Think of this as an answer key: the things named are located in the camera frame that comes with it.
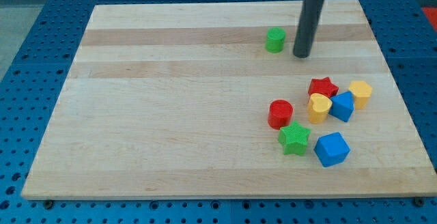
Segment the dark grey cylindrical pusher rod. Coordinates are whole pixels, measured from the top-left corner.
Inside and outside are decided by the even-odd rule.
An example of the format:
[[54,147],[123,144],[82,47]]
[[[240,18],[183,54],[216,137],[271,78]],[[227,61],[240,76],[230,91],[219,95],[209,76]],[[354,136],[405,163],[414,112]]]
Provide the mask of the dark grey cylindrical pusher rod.
[[298,58],[310,55],[324,0],[303,0],[293,54]]

